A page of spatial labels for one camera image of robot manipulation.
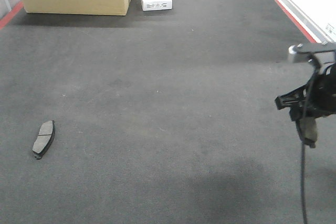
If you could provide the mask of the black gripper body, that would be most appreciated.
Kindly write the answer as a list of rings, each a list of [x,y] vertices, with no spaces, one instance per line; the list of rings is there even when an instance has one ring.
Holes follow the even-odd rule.
[[[306,43],[288,48],[291,63],[308,62],[313,74],[306,84],[275,98],[278,110],[289,108],[292,121],[335,114],[335,43]]]

